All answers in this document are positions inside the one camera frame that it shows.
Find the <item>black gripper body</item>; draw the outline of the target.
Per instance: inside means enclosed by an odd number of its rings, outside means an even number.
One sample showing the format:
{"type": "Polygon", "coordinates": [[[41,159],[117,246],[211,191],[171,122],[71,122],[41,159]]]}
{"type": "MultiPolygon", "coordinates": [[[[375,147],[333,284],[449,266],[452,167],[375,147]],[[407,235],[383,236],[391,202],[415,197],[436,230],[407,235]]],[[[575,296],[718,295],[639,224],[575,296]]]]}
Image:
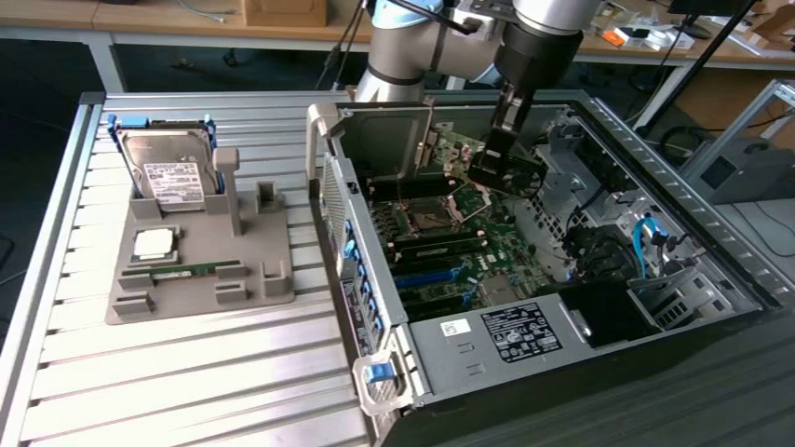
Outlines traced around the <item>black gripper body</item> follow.
{"type": "Polygon", "coordinates": [[[508,23],[495,55],[496,70],[515,91],[552,88],[567,72],[583,32],[549,34],[508,23]]]}

